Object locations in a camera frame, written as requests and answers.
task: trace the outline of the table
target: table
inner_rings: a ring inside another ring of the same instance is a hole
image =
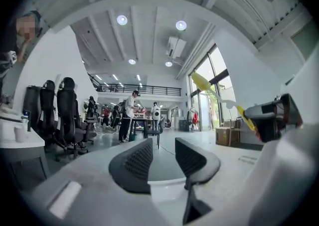
[[[139,118],[123,118],[123,119],[129,119],[131,120],[131,126],[130,126],[130,135],[129,135],[129,142],[131,140],[131,135],[132,135],[132,130],[133,130],[133,124],[134,124],[134,135],[136,135],[136,122],[138,121],[143,121],[143,125],[144,125],[144,138],[147,138],[148,136],[148,126],[146,124],[146,122],[148,120],[151,120],[151,119],[139,119]]]

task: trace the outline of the white shirt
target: white shirt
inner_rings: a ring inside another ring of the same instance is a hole
[[[129,96],[125,102],[125,112],[130,118],[134,118],[134,112],[132,109],[132,106],[134,106],[134,100],[135,98],[133,96]]]

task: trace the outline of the red object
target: red object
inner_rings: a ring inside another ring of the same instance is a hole
[[[197,113],[194,114],[193,123],[194,124],[198,123],[198,115],[197,115]]]

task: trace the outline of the chair backrest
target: chair backrest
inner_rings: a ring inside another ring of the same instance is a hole
[[[59,123],[57,130],[60,138],[66,142],[74,139],[75,122],[74,122],[74,92],[75,83],[72,78],[64,78],[59,86],[57,93],[57,107]]]
[[[163,117],[163,118],[159,121],[159,132],[160,132],[160,133],[163,133],[164,125],[165,125],[165,117]]]
[[[41,115],[39,129],[43,134],[52,134],[55,131],[54,124],[54,90],[55,84],[47,80],[40,90]]]

